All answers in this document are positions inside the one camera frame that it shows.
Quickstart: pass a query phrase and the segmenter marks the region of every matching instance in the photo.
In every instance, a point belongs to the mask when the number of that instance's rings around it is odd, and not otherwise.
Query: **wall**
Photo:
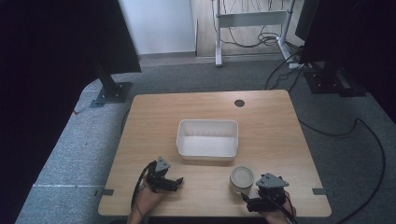
[[[189,0],[119,0],[137,54],[195,51]]]

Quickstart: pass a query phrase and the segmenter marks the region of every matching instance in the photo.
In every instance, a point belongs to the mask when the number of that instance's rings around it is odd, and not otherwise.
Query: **hole in table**
[[[243,101],[243,100],[236,100],[236,101],[234,102],[234,104],[235,104],[236,106],[238,106],[238,107],[242,107],[242,106],[245,105],[245,101]]]

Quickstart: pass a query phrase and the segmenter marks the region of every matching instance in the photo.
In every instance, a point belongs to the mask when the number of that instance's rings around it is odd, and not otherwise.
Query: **white bin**
[[[225,119],[183,119],[178,153],[186,160],[232,161],[238,149],[238,123]]]

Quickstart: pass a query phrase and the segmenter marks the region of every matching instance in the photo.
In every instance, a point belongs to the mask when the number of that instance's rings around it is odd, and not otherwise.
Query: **wooden table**
[[[234,104],[243,100],[244,106]],[[233,161],[186,161],[177,152],[178,124],[183,119],[233,119],[239,125],[239,148]],[[286,91],[223,91],[138,95],[134,98],[106,183],[99,213],[127,216],[143,168],[163,156],[171,168],[166,178],[184,183],[151,216],[255,217],[240,196],[229,190],[232,169],[246,165],[255,180],[281,175],[299,217],[327,217],[332,209]]]

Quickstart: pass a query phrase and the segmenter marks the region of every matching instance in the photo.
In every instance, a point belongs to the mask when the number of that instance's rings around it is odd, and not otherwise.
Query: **black cable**
[[[256,5],[257,5],[257,9],[259,11],[262,11],[262,4],[259,2],[259,0],[256,0]]]
[[[272,0],[268,0],[268,11],[271,11]]]
[[[300,119],[299,119],[299,121],[300,121],[300,123],[302,123],[305,127],[309,128],[309,129],[311,129],[311,130],[313,130],[313,131],[315,131],[315,132],[317,132],[317,133],[321,133],[321,134],[324,134],[324,135],[327,135],[327,136],[331,136],[331,137],[345,137],[345,136],[349,135],[350,133],[352,133],[352,132],[355,130],[355,128],[356,128],[356,126],[357,126],[357,123],[358,123],[358,121],[359,121],[360,123],[362,123],[362,124],[366,127],[366,129],[367,129],[367,130],[371,133],[371,135],[375,138],[375,141],[378,143],[378,145],[379,145],[379,147],[380,147],[380,149],[381,149],[381,162],[382,162],[382,166],[381,166],[381,175],[380,175],[380,177],[379,177],[379,179],[378,179],[378,182],[377,182],[376,185],[375,185],[375,189],[373,190],[373,192],[372,192],[372,194],[370,195],[370,197],[369,197],[363,204],[361,204],[361,206],[359,206],[355,211],[353,211],[352,213],[350,213],[349,215],[347,215],[346,217],[344,217],[343,219],[341,219],[340,221],[337,222],[337,223],[343,223],[343,222],[347,221],[348,219],[350,219],[351,217],[353,217],[353,216],[355,216],[356,214],[358,214],[359,211],[360,211],[362,208],[364,208],[364,207],[374,198],[374,196],[375,196],[376,193],[378,192],[378,190],[379,190],[379,188],[380,188],[380,186],[381,186],[381,184],[382,184],[382,180],[384,179],[385,169],[386,169],[386,167],[387,167],[387,160],[386,160],[386,156],[385,156],[384,147],[382,146],[381,141],[379,140],[379,138],[378,138],[378,136],[375,134],[375,132],[374,132],[374,131],[373,131],[362,119],[355,119],[355,123],[353,124],[353,127],[352,127],[348,132],[346,132],[346,133],[340,133],[340,134],[325,133],[325,132],[322,132],[322,131],[320,131],[320,130],[318,130],[318,129],[316,129],[316,128],[313,128],[313,127],[311,127],[311,126],[308,126],[307,124],[305,124],[304,122],[302,122]]]
[[[236,0],[233,1],[233,6],[235,5]],[[230,13],[233,11],[233,6],[231,7]]]
[[[271,73],[271,75],[267,78],[267,81],[265,82],[265,85],[264,85],[264,89],[265,89],[265,90],[267,90],[268,82],[269,82],[269,80],[271,79],[271,77],[274,75],[275,71],[277,71],[277,69],[279,69],[285,62],[288,61],[288,59],[290,59],[290,58],[291,58],[292,56],[294,56],[295,54],[297,54],[297,53],[291,54],[291,55],[289,56],[289,58],[287,58],[285,61],[283,61],[283,63],[280,64],[280,65]]]
[[[303,72],[304,68],[305,68],[305,66],[303,66],[303,67],[300,69],[300,72],[298,73],[296,79],[294,79],[293,84],[291,84],[290,89],[288,90],[288,93],[291,92],[291,90],[293,89],[293,87],[294,87],[295,84],[297,83],[297,80],[298,80],[298,78],[300,77],[300,74]]]
[[[222,1],[222,4],[223,4],[223,9],[224,9],[224,13],[225,14],[227,14],[227,9],[226,9],[226,7],[225,7],[225,3],[224,3],[224,0]],[[215,29],[215,32],[217,33],[218,32],[218,30],[216,29],[216,24],[215,24],[215,9],[214,9],[214,6],[213,6],[213,1],[212,1],[212,19],[213,19],[213,27],[214,27],[214,29]],[[236,46],[238,46],[238,47],[241,47],[241,48],[255,48],[255,47],[257,47],[257,46],[259,46],[259,45],[261,45],[261,44],[264,44],[264,45],[266,45],[266,46],[273,46],[273,45],[275,45],[276,44],[276,41],[277,41],[277,39],[280,37],[280,35],[278,35],[278,34],[276,34],[276,33],[271,33],[271,32],[263,32],[263,29],[264,29],[264,27],[265,26],[263,26],[262,27],[262,30],[260,31],[260,34],[258,35],[258,39],[259,39],[259,42],[257,43],[257,44],[253,44],[253,45],[242,45],[242,44],[239,44],[236,40],[235,40],[235,38],[233,37],[233,32],[231,31],[231,27],[229,27],[228,29],[229,29],[229,31],[230,31],[230,35],[231,35],[231,38],[233,39],[233,42],[230,42],[230,41],[224,41],[224,40],[220,40],[222,43],[224,43],[224,44],[233,44],[233,45],[236,45]]]
[[[285,216],[288,218],[288,220],[293,223],[293,224],[297,224],[296,219],[294,218],[294,216],[288,212],[288,210],[286,210],[286,208],[284,208],[282,205],[278,204],[277,202],[275,202],[271,197],[269,197],[268,195],[263,194],[262,196],[264,196],[269,202],[271,202],[273,205],[276,206],[277,209],[279,209],[283,214],[285,214]]]
[[[293,53],[294,53],[294,52],[297,52],[297,51],[301,51],[301,50],[303,49],[303,47],[304,47],[304,46],[298,47],[298,46],[296,46],[296,45],[291,44],[289,41],[286,41],[286,40],[285,40],[285,43],[289,46],[290,50],[291,50]]]
[[[286,196],[286,194],[285,194],[285,197],[286,197],[286,199],[288,199],[288,201],[290,203],[291,216],[294,217],[294,210],[293,210],[293,204],[291,204],[291,199],[288,196]]]
[[[302,123],[305,127],[311,129],[312,131],[315,131],[317,133],[321,133],[321,134],[324,134],[324,135],[327,135],[327,136],[330,136],[330,137],[346,137],[346,136],[350,135],[355,130],[355,128],[356,128],[356,126],[358,124],[358,119],[355,119],[355,122],[354,122],[352,128],[349,131],[347,131],[346,133],[325,133],[325,132],[320,131],[320,130],[318,130],[316,128],[313,128],[312,126],[309,126],[308,124],[306,124],[305,122],[303,122],[300,119],[298,119],[298,121],[300,121],[300,123]]]
[[[385,156],[385,150],[384,147],[381,144],[381,141],[379,141],[378,136],[375,134],[375,132],[361,119],[357,119],[358,121],[360,121],[366,128],[367,130],[373,135],[373,137],[375,138],[375,141],[378,143],[380,149],[381,149],[381,161],[382,161],[382,167],[381,167],[381,176],[379,177],[378,182],[376,183],[375,189],[373,190],[372,194],[370,195],[370,197],[366,200],[366,202],[364,202],[361,206],[359,206],[354,212],[352,212],[351,214],[349,214],[348,216],[344,217],[343,219],[341,219],[340,221],[338,221],[337,223],[343,223],[345,221],[347,221],[348,219],[350,219],[351,217],[355,216],[357,213],[359,213],[359,211],[365,207],[376,195],[376,193],[379,190],[379,187],[381,186],[382,180],[384,178],[384,174],[385,174],[385,169],[387,166],[387,160],[386,160],[386,156]]]
[[[253,0],[250,0],[250,4],[253,6],[253,8],[254,8],[254,10],[255,10],[256,12],[259,12],[259,10],[257,10],[257,8],[254,7],[254,5],[253,5]]]
[[[131,108],[129,108],[126,112],[125,112],[125,114],[124,114],[124,116],[123,116],[123,118],[122,118],[122,124],[121,124],[121,134],[123,133],[123,129],[124,129],[124,127],[125,127],[125,122],[126,122],[126,118],[127,118],[127,116],[128,116],[128,114],[129,114],[129,111],[131,110]]]
[[[134,204],[136,201],[136,197],[137,197],[137,193],[139,192],[139,187],[140,187],[140,182],[143,179],[143,176],[145,175],[147,169],[149,168],[149,166],[151,165],[151,163],[149,163],[145,169],[143,169],[142,174],[140,174],[139,179],[136,182],[136,186],[134,187],[134,194],[132,195],[132,200],[131,200],[131,210],[134,208]]]
[[[280,81],[288,80],[288,79],[289,79],[289,76],[290,76],[291,74],[293,74],[294,71],[296,71],[298,68],[301,68],[301,66],[302,66],[302,65],[299,65],[298,67],[295,67],[295,68],[291,69],[291,70],[290,70],[288,73],[286,73],[286,74],[279,75],[279,76],[277,77],[277,79],[276,79],[275,85],[274,85],[273,87],[271,87],[269,90],[273,90],[273,89],[277,86],[277,84],[279,84]]]

